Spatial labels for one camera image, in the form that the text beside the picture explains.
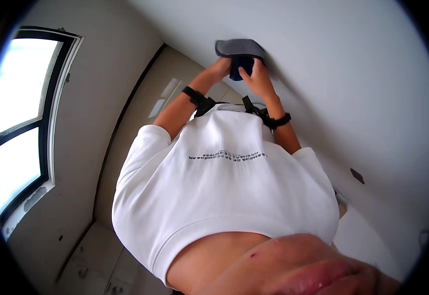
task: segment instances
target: skin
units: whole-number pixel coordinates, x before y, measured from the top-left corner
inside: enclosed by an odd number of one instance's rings
[[[205,95],[229,74],[230,66],[230,59],[219,58],[189,86]],[[254,59],[251,76],[243,68],[239,72],[246,86],[262,98],[271,118],[285,115],[260,60]],[[154,121],[172,140],[195,110],[189,100],[180,94]],[[301,148],[291,124],[277,127],[274,140],[290,154]],[[399,287],[376,268],[341,255],[309,234],[278,239],[248,232],[206,236],[175,257],[166,278],[186,295],[393,294]]]

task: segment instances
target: stain on wall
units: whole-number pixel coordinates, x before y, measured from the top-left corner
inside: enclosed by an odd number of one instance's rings
[[[29,209],[31,209],[34,204],[39,201],[43,195],[45,195],[47,192],[47,188],[42,186],[36,190],[36,192],[24,203],[24,212],[28,212]]]

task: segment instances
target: lip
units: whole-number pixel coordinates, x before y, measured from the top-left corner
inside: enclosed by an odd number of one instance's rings
[[[289,274],[275,295],[312,295],[335,281],[353,274],[342,260],[321,261],[296,269]]]

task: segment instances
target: wall mark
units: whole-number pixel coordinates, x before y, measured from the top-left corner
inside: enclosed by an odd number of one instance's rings
[[[357,172],[356,170],[351,168],[351,173],[355,179],[359,180],[361,184],[365,185],[364,178],[362,177],[362,175],[359,172]]]

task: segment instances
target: black strap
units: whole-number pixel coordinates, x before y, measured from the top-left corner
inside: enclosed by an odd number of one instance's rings
[[[200,92],[193,90],[190,87],[183,88],[183,93],[187,94],[190,97],[190,102],[193,103],[196,107],[195,118],[205,115],[207,111],[209,111],[213,106],[215,106],[216,102],[211,98],[206,98]]]
[[[258,107],[255,107],[248,96],[244,96],[242,98],[242,102],[244,103],[244,107],[246,108],[246,113],[254,113],[258,115],[262,119],[262,122],[264,122],[264,125],[269,127],[271,130],[276,130],[277,127],[283,126],[291,120],[291,116],[289,113],[285,113],[285,115],[278,120],[270,118],[267,109],[259,109]]]
[[[206,98],[200,92],[193,90],[188,86],[183,88],[182,92],[187,94],[190,97],[190,102],[196,106],[197,112],[195,114],[195,118],[205,115],[206,112],[216,104],[211,97]],[[255,107],[248,96],[244,96],[242,98],[242,102],[246,108],[246,113],[258,115],[262,119],[262,122],[264,122],[264,125],[269,127],[271,130],[275,130],[277,127],[283,126],[291,120],[289,113],[285,113],[285,115],[278,120],[270,118],[267,109],[259,109],[258,107]]]

